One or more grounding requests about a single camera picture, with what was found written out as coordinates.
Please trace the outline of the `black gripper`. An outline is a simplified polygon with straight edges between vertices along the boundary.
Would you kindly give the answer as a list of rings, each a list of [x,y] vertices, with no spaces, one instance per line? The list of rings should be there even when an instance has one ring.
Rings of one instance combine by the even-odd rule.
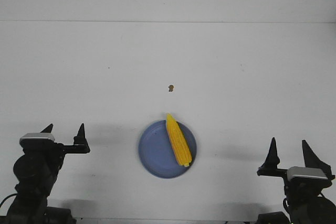
[[[302,140],[302,152],[305,167],[321,169],[325,174],[332,174],[331,166],[323,162],[311,149],[306,140]],[[287,177],[287,169],[277,168],[279,157],[276,139],[271,139],[270,148],[264,162],[264,167],[259,167],[258,176]]]
[[[46,128],[44,128],[41,133],[51,133],[53,130],[53,124],[49,124]],[[54,144],[54,152],[57,154],[87,154],[90,152],[90,148],[86,144],[85,137],[85,126],[82,123],[78,130],[76,136],[74,136],[74,144],[73,145],[64,145],[61,143]]]

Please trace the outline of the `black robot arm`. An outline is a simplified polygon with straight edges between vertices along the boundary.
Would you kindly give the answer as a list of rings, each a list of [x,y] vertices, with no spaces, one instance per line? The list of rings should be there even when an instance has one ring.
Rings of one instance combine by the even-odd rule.
[[[332,186],[335,175],[331,166],[323,162],[302,140],[304,167],[278,168],[275,138],[264,163],[258,168],[258,176],[280,177],[284,183],[285,212],[259,214],[257,223],[335,223],[335,204],[326,198],[322,190]]]
[[[1,223],[76,223],[68,208],[49,207],[47,198],[57,180],[67,154],[87,154],[90,147],[81,124],[71,145],[57,143],[50,124],[41,132],[27,133],[19,139],[23,149],[13,166],[18,179],[16,192]]]

